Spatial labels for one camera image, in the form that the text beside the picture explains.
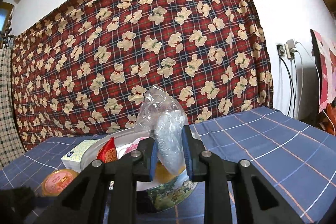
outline white cable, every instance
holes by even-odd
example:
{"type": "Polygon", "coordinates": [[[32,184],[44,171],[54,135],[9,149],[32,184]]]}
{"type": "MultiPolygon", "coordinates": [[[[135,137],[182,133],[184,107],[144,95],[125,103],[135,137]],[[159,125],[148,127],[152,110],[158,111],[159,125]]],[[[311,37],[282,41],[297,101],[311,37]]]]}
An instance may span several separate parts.
{"type": "MultiPolygon", "coordinates": [[[[319,79],[319,107],[320,106],[320,101],[321,101],[321,82],[320,82],[320,74],[319,74],[319,70],[316,66],[316,63],[315,63],[315,60],[313,60],[313,58],[311,58],[310,54],[308,53],[308,51],[306,50],[306,48],[302,45],[301,42],[296,42],[297,44],[300,44],[303,49],[305,50],[305,52],[307,53],[307,55],[309,56],[310,60],[312,60],[312,62],[314,63],[315,65],[315,68],[316,68],[316,71],[317,71],[317,75],[318,75],[318,79],[319,79]]],[[[323,113],[325,114],[325,116],[328,118],[328,120],[330,121],[331,125],[333,126],[333,129],[334,129],[334,136],[336,135],[336,131],[335,131],[335,127],[334,127],[334,124],[332,123],[332,121],[330,120],[330,118],[328,117],[328,115],[325,113],[324,109],[322,109],[323,113]]]]}
{"type": "Polygon", "coordinates": [[[300,99],[299,99],[299,105],[297,107],[297,117],[296,119],[299,117],[299,112],[300,112],[300,103],[301,103],[301,98],[302,98],[302,90],[303,90],[303,62],[302,62],[302,56],[300,52],[297,52],[300,56],[301,59],[301,70],[302,70],[302,82],[301,82],[301,92],[300,92],[300,99]]]}

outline pink and white package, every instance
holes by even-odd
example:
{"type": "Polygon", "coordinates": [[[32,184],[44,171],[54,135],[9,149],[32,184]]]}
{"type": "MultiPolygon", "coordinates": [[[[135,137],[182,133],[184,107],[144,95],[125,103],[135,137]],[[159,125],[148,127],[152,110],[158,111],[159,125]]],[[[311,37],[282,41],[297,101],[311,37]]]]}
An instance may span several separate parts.
{"type": "Polygon", "coordinates": [[[133,150],[136,150],[137,147],[138,147],[138,144],[139,144],[139,141],[143,140],[143,139],[147,139],[148,137],[141,137],[141,138],[137,138],[135,141],[133,141],[131,143],[131,145],[129,147],[127,147],[125,154],[129,153],[129,152],[132,152],[133,150]]]}

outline blue checkered tablecloth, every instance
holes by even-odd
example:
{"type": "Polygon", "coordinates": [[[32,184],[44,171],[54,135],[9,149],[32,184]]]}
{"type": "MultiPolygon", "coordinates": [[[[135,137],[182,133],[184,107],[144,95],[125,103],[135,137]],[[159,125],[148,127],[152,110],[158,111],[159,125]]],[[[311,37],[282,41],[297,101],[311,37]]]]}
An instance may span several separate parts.
{"type": "MultiPolygon", "coordinates": [[[[336,138],[280,112],[259,107],[190,126],[205,147],[223,159],[247,159],[284,196],[305,223],[319,221],[336,197],[336,138]]],[[[103,136],[51,138],[0,171],[0,188],[30,186],[41,194],[40,183],[64,168],[61,157],[86,139],[103,136]]],[[[235,205],[231,198],[234,222],[235,205]]],[[[26,219],[32,223],[42,209],[26,219]]],[[[201,224],[204,184],[182,203],[161,213],[139,215],[137,223],[201,224]]]]}

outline tissue box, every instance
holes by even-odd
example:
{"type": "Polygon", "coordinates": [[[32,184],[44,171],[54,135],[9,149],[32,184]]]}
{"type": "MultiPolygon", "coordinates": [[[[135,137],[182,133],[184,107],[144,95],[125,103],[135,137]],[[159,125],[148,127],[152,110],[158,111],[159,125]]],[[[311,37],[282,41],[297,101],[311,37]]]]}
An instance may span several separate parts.
{"type": "Polygon", "coordinates": [[[72,169],[78,173],[81,172],[81,158],[84,152],[98,140],[85,140],[71,149],[62,157],[62,162],[67,169],[72,169]]]}

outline plastic-wrapped object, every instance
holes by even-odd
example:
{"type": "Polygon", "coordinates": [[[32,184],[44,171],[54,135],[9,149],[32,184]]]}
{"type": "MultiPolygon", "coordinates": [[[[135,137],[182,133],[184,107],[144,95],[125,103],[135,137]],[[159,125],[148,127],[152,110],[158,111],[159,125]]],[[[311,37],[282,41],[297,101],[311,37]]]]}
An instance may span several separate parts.
{"type": "Polygon", "coordinates": [[[154,85],[145,93],[134,131],[146,131],[157,141],[157,156],[173,175],[184,166],[181,134],[185,124],[188,120],[181,105],[162,88],[154,85]]]}

